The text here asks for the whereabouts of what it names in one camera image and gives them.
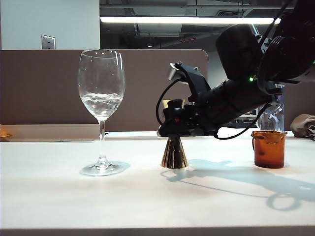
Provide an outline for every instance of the table surface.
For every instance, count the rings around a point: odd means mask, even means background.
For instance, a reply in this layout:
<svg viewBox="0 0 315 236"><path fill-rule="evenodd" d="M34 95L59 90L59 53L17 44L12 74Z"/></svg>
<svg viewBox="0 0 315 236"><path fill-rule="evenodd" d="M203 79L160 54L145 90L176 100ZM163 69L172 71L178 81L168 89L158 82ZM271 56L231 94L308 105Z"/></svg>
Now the table surface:
<svg viewBox="0 0 315 236"><path fill-rule="evenodd" d="M79 174L97 160L98 141L2 142L1 231L290 226L314 235L315 142L288 136L285 167L265 169L253 163L250 132L229 141L182 138L182 170L160 166L165 138L113 135L108 159L130 167L105 177Z"/></svg>

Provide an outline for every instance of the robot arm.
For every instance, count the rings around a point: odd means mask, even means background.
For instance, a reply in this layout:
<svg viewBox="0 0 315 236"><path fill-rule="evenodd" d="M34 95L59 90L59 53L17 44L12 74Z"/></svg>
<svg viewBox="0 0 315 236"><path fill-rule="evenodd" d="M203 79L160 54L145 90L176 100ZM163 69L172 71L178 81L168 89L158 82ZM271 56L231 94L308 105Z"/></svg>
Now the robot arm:
<svg viewBox="0 0 315 236"><path fill-rule="evenodd" d="M223 124L275 101L275 95L282 93L275 84L313 80L314 9L315 1L298 1L294 11L283 17L273 38L262 44L253 25L235 25L222 33L216 46L228 80L213 89L197 67L171 63L169 79L188 84L190 104L182 107L181 101L169 101L159 135L215 135Z"/></svg>

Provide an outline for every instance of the orange glass mug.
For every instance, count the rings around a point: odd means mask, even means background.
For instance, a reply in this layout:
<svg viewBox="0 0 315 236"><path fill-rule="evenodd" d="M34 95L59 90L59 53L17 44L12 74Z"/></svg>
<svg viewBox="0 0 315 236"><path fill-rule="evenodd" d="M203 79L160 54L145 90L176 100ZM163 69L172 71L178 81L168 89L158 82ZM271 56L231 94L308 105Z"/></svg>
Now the orange glass mug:
<svg viewBox="0 0 315 236"><path fill-rule="evenodd" d="M286 132L253 131L252 148L255 152L255 165L265 168L284 166L284 143Z"/></svg>

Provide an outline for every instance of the mug handle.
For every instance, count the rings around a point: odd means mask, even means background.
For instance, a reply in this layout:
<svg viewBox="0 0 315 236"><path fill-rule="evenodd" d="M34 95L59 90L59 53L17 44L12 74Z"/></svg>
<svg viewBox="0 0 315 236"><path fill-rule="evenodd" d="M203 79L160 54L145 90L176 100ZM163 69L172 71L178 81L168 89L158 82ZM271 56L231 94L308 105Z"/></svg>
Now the mug handle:
<svg viewBox="0 0 315 236"><path fill-rule="evenodd" d="M254 138L252 138L252 149L255 151Z"/></svg>

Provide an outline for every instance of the glass base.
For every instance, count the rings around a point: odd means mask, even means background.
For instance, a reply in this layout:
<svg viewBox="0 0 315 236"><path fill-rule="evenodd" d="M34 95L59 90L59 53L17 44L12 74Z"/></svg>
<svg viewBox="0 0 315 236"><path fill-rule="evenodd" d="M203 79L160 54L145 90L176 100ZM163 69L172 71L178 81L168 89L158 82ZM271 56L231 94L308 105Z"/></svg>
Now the glass base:
<svg viewBox="0 0 315 236"><path fill-rule="evenodd" d="M86 176L109 176L123 172L128 167L129 164L126 162L106 162L103 164L97 162L84 167L80 170L80 174Z"/></svg>

